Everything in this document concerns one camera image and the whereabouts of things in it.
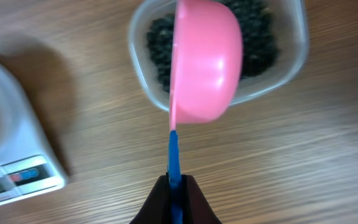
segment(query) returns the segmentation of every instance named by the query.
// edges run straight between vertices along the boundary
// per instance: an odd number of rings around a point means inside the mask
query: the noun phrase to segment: transparent bowl
[[[308,26],[303,0],[265,0],[274,14],[273,32],[280,55],[275,65],[255,78],[240,81],[232,105],[243,103],[290,81],[306,61]],[[145,0],[136,10],[129,27],[129,50],[140,84],[151,102],[169,110],[169,94],[157,81],[157,68],[150,60],[146,33],[153,20],[175,13],[175,0]]]

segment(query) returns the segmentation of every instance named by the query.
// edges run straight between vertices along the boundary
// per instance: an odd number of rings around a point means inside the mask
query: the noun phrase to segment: clear container
[[[232,105],[243,103],[290,81],[304,64],[309,49],[308,26],[303,0],[265,0],[274,14],[273,32],[280,55],[275,65],[255,78],[240,81]],[[157,68],[150,60],[146,33],[153,20],[174,13],[175,0],[145,0],[132,17],[129,50],[140,84],[150,100],[169,110],[169,95],[157,81]]]

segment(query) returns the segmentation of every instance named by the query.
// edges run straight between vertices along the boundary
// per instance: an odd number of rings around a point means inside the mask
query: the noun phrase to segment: pink object
[[[226,6],[178,0],[173,38],[170,129],[219,118],[237,89],[242,66],[239,23]]]

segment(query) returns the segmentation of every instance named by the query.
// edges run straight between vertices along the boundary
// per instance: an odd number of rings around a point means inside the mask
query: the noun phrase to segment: white scale
[[[58,190],[67,180],[20,84],[0,65],[0,205]]]

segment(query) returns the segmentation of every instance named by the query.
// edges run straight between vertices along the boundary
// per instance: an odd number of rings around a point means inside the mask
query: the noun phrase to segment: wood grain
[[[0,223],[129,223],[165,172],[168,114],[127,50],[141,2],[0,0],[0,62],[71,175],[0,207]],[[358,1],[306,6],[310,56],[295,80],[179,128],[183,171],[223,223],[358,223]]]

